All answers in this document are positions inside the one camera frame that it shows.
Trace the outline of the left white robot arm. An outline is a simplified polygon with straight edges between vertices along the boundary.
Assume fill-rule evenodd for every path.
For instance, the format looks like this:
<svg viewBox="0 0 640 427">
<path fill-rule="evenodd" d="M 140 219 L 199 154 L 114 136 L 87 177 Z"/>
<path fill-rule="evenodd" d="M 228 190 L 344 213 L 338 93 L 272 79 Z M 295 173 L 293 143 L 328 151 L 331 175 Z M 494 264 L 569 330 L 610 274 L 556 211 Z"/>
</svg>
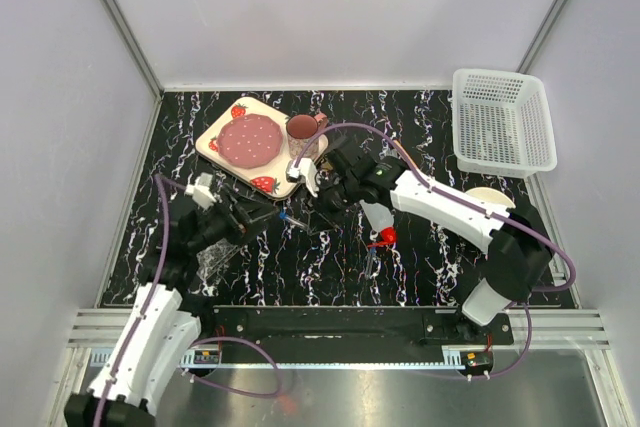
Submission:
<svg viewBox="0 0 640 427">
<path fill-rule="evenodd" d="M 173 221 L 167 189 L 174 181 L 157 174 L 154 182 L 162 213 L 161 243 L 140 281 L 134 306 L 109 359 L 84 393 L 64 407 L 69 426 L 154 426 L 159 402 L 186 351 L 208 341 L 216 319 L 207 298 L 188 288 L 199 269 L 198 255 L 226 241 L 242 246 L 265 230 L 278 209 L 229 189 L 213 194 L 211 177 L 182 187 L 196 207 Z"/>
</svg>

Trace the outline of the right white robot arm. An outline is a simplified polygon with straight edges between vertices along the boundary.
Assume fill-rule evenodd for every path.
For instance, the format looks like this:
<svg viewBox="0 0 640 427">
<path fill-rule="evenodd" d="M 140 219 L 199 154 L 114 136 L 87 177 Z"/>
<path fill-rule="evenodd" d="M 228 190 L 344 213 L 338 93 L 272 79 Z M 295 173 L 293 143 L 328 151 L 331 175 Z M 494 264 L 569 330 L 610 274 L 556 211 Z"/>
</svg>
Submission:
<svg viewBox="0 0 640 427">
<path fill-rule="evenodd" d="M 553 257 L 544 225 L 535 207 L 509 208 L 450 188 L 419 172 L 405 159 L 381 160 L 350 142 L 326 155 L 333 178 L 320 185 L 318 170 L 308 159 L 301 173 L 316 208 L 334 221 L 347 208 L 360 205 L 377 232 L 393 225 L 399 211 L 435 223 L 464 238 L 486 257 L 480 282 L 454 318 L 454 331 L 476 343 L 490 322 L 512 303 L 526 301 Z"/>
</svg>

